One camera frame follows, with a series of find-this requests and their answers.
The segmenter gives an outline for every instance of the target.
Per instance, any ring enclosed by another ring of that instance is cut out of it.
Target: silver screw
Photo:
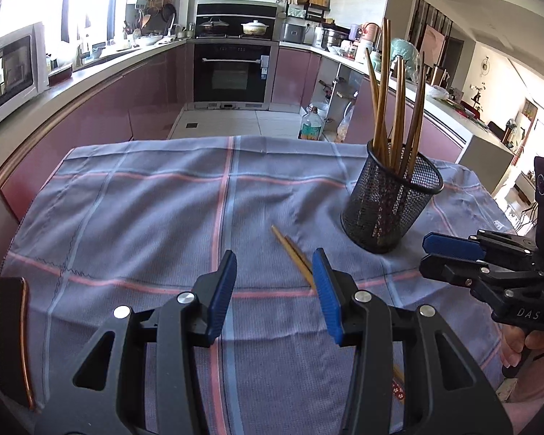
[[[435,315],[435,309],[432,308],[430,305],[426,304],[419,308],[419,313],[423,317],[433,317]]]
[[[131,309],[129,309],[129,306],[119,306],[119,307],[116,307],[115,310],[113,311],[113,315],[117,319],[124,319],[129,314],[131,314]]]
[[[193,293],[181,293],[177,296],[177,302],[180,304],[189,304],[195,301],[195,294]]]
[[[368,303],[371,299],[371,293],[368,291],[357,291],[354,294],[354,300],[360,303]]]

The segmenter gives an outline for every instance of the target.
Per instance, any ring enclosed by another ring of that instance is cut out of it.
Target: finger
[[[534,331],[526,337],[526,346],[531,350],[544,350],[544,332]]]
[[[522,355],[517,351],[512,350],[512,347],[506,341],[505,335],[502,335],[502,347],[501,347],[502,363],[505,367],[517,366],[520,362]]]
[[[504,336],[509,347],[516,353],[522,353],[524,350],[524,340],[526,335],[524,331],[519,327],[512,327],[511,325],[504,325],[502,327],[502,335]]]

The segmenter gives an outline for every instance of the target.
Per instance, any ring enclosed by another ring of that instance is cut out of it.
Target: oven door
[[[264,103],[270,46],[196,44],[194,101]]]

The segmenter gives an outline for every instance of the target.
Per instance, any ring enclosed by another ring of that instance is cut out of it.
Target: black mesh pen holder
[[[399,177],[375,157],[372,143],[357,185],[341,214],[346,235],[372,253],[393,250],[429,200],[443,189],[443,179],[434,165],[417,155],[413,175]]]

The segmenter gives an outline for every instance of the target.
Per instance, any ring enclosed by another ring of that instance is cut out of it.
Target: microwave
[[[47,86],[43,24],[0,37],[0,122]]]

